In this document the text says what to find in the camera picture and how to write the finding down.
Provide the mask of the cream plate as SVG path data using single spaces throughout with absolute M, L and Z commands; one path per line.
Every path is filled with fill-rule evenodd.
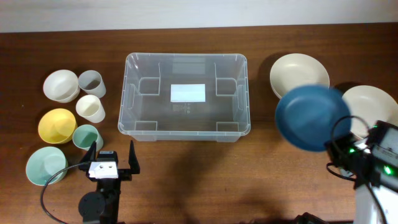
M 299 86 L 330 86 L 330 77 L 323 64 L 305 54 L 280 57 L 272 65 L 269 77 L 271 89 L 279 99 Z
M 351 115 L 358 116 L 369 127 L 377 120 L 397 126 L 397 102 L 385 91 L 369 85 L 355 86 L 343 94 Z

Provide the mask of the mint green small bowl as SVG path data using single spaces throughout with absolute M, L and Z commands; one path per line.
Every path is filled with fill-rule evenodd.
M 27 161 L 25 172 L 28 180 L 44 186 L 49 178 L 68 167 L 64 153 L 57 147 L 48 146 L 35 151 Z

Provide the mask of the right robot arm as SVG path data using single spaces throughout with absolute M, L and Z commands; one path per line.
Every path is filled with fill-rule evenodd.
M 353 223 L 397 223 L 397 126 L 376 121 L 368 136 L 356 141 L 352 134 L 326 143 L 331 159 L 326 165 L 353 174 L 333 175 L 354 182 Z

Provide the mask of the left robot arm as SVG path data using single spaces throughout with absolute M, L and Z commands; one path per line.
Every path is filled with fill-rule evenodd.
M 128 164 L 128 169 L 120 169 L 117 152 L 97 152 L 96 143 L 92 143 L 78 166 L 96 183 L 96 190 L 85 194 L 78 204 L 83 223 L 118 222 L 121 182 L 131 181 L 133 175 L 141 172 L 133 142 L 129 146 Z

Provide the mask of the blue plate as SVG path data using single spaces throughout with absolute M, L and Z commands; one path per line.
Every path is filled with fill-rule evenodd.
M 340 91 L 323 85 L 304 85 L 284 95 L 275 110 L 281 135 L 305 151 L 322 152 L 325 143 L 350 133 L 350 110 Z

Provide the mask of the white small bowl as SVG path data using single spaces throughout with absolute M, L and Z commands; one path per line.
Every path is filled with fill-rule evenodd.
M 70 70 L 57 70 L 44 81 L 45 96 L 59 103 L 69 103 L 80 93 L 77 75 Z

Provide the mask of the yellow small bowl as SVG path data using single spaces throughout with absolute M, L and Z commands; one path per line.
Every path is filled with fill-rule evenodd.
M 49 144 L 65 144 L 72 140 L 77 126 L 76 118 L 71 111 L 57 108 L 47 112 L 40 119 L 38 134 L 41 140 Z

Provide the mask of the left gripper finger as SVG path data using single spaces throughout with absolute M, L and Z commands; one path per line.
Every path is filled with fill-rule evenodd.
M 139 170 L 139 162 L 137 160 L 133 140 L 130 141 L 128 163 L 131 170 Z
M 96 158 L 96 141 L 93 141 L 89 150 L 86 152 L 86 154 L 81 159 L 81 163 L 92 162 L 95 160 L 95 158 Z

